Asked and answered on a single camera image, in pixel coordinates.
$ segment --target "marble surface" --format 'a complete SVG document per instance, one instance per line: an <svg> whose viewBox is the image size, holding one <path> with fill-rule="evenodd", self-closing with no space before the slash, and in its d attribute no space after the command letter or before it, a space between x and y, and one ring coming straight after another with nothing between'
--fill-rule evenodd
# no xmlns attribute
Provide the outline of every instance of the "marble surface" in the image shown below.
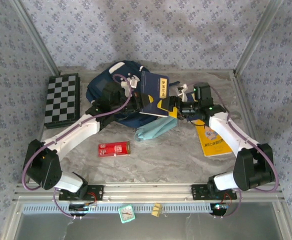
<svg viewBox="0 0 292 240"><path fill-rule="evenodd" d="M88 83L96 74L80 72L81 114L90 107L85 97ZM233 120L243 128L241 110L228 77L210 73L165 73L170 81L208 82L223 97ZM215 103L219 103L213 93ZM45 129L43 140L64 128ZM88 182L207 182L208 177L232 170L235 157L203 155L195 126L178 122L178 126L156 139L134 141L135 129L112 122L102 131L80 143L61 161L63 171L76 172ZM97 156L98 144L130 141L129 156Z"/></svg>

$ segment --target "small clock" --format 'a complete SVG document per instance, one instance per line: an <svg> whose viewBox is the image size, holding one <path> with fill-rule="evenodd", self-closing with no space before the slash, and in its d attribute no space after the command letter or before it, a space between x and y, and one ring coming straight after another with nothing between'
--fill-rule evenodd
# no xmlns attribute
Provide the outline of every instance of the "small clock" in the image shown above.
<svg viewBox="0 0 292 240"><path fill-rule="evenodd" d="M123 224L128 223L136 218L133 207L131 205L122 206L118 211L120 220Z"/></svg>

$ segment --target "navy blue bag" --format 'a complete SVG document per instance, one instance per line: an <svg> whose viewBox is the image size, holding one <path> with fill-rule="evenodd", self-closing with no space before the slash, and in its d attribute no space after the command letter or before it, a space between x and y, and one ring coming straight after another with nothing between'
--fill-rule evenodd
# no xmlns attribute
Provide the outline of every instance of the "navy blue bag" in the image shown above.
<svg viewBox="0 0 292 240"><path fill-rule="evenodd" d="M105 85L113 81L112 76L114 74L121 74L126 78L134 75L141 79L142 71L149 72L147 68L134 61L125 60L117 62L104 70L89 83L86 98L89 102L98 99L101 96L102 89L105 87ZM134 91L140 92L140 81L138 82L137 87L133 89L133 92ZM138 112L130 115L117 114L116 118L118 123L131 128L141 127L157 119L156 116L141 114Z"/></svg>

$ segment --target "chessboard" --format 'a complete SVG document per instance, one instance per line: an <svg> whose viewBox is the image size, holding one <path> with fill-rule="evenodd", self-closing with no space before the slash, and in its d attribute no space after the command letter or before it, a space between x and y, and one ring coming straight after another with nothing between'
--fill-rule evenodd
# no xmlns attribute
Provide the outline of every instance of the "chessboard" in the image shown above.
<svg viewBox="0 0 292 240"><path fill-rule="evenodd" d="M80 78L77 73L49 78L45 127L66 127L80 118Z"/></svg>

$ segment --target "yellow booklet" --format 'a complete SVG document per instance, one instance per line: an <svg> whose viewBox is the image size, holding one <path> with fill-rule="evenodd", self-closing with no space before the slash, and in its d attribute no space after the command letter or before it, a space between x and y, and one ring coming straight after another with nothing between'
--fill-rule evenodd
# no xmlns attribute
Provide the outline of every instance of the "yellow booklet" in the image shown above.
<svg viewBox="0 0 292 240"><path fill-rule="evenodd" d="M197 125L204 124L201 120L196 120ZM196 126L202 151L205 157L232 153L228 144L214 130L208 126Z"/></svg>

